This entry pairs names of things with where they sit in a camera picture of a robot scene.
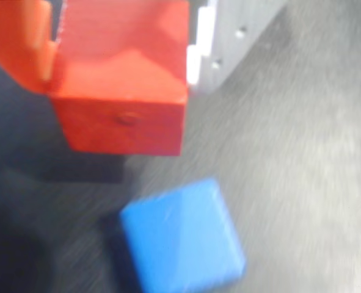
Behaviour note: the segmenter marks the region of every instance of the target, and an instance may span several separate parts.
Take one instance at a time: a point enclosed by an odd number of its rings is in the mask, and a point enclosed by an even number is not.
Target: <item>white plastic part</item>
[[[216,7],[200,7],[198,11],[197,47],[203,57],[209,57],[213,48],[216,27]]]
[[[200,76],[202,57],[196,45],[187,47],[187,83],[197,85]]]

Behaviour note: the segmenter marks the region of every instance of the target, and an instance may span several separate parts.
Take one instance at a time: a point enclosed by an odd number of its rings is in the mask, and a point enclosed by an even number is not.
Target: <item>plastic toy block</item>
[[[239,240],[212,179],[131,203],[120,219],[145,293],[204,291],[245,271]]]
[[[78,151],[178,155],[188,2],[68,0],[49,96]]]
[[[51,78],[51,12],[46,1],[0,1],[0,66],[36,93],[44,93]]]

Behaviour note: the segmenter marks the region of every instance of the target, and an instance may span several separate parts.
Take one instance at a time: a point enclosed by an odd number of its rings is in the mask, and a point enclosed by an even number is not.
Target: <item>gray carpet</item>
[[[249,259],[218,292],[361,293],[361,0],[291,1],[191,100],[177,158],[73,153],[49,101],[0,70],[0,288],[114,292],[98,218],[206,176]]]

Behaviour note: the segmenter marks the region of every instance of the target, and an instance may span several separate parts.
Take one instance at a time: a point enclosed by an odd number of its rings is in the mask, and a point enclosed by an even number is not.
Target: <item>red block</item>
[[[178,155],[188,2],[68,0],[49,96],[78,151]]]

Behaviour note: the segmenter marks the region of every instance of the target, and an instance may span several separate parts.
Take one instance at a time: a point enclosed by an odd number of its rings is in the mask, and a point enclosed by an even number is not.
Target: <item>floor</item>
[[[178,158],[73,153],[48,100],[0,70],[0,292],[113,292],[98,218],[207,176],[249,259],[217,292],[361,293],[361,0],[290,1],[191,99]]]

